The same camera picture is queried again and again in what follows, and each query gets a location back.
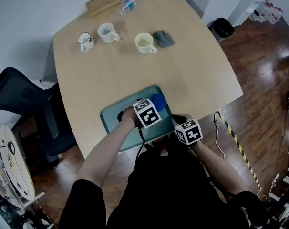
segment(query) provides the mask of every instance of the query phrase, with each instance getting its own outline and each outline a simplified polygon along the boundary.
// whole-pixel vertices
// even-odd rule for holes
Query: mug
[[[111,23],[100,25],[97,32],[105,43],[112,43],[120,40],[120,36],[116,33],[116,30]]]
[[[153,46],[154,40],[149,33],[140,33],[135,37],[135,44],[140,53],[156,53],[157,48]]]
[[[94,42],[91,35],[87,32],[82,33],[78,38],[78,43],[81,46],[82,52],[87,52],[89,49],[93,48]]]

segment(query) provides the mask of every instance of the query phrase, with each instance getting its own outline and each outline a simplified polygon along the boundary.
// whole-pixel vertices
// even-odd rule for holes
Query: green tray
[[[122,110],[122,108],[124,108],[125,106],[127,106],[128,104],[132,103],[133,101],[139,98],[152,99],[153,95],[156,93],[159,93],[162,96],[164,96],[160,87],[153,85],[125,99],[122,99],[112,104],[111,106],[104,108],[100,112],[100,118],[105,127],[106,132],[109,134],[117,126],[118,124],[117,116],[119,112]],[[166,105],[166,107],[159,112],[159,115],[162,118],[160,122],[149,127],[148,129],[142,129],[146,143],[152,142],[174,131],[174,127],[171,123],[170,117],[172,114],[168,105]],[[140,138],[138,129],[134,128],[134,130],[129,134],[127,139],[124,141],[122,147],[120,148],[120,151],[125,151],[127,149],[139,146],[141,144],[142,140]]]

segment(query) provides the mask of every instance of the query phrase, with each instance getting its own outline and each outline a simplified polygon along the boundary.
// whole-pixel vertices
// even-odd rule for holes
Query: hand
[[[127,119],[132,119],[136,125],[136,121],[138,120],[138,117],[135,113],[135,110],[133,107],[129,107],[124,111],[124,114],[122,115],[121,121],[127,120]]]

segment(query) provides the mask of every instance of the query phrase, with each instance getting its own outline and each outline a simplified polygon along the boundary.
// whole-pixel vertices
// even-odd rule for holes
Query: wooden table
[[[21,156],[18,142],[14,133],[5,125],[0,128],[0,146],[12,142],[15,147],[15,154],[12,154],[7,147],[0,149],[1,158],[7,174],[18,192],[27,200],[34,200],[35,190],[27,164]]]
[[[99,39],[105,22],[120,41]],[[140,54],[135,36],[156,30],[169,32],[175,45]],[[77,43],[83,32],[95,42],[85,53]],[[243,94],[221,47],[185,0],[142,0],[123,16],[116,8],[94,18],[81,15],[54,35],[53,48],[65,110],[84,157],[106,135],[100,111],[148,86],[160,86],[172,113],[197,119]]]

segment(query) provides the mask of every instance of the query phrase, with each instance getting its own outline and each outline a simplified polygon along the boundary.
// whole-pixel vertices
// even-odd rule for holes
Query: black chair
[[[38,140],[48,163],[54,165],[58,154],[77,144],[58,84],[43,90],[18,70],[8,67],[0,74],[0,110],[21,115],[15,126],[34,116],[37,132],[20,138],[21,144],[23,146]]]

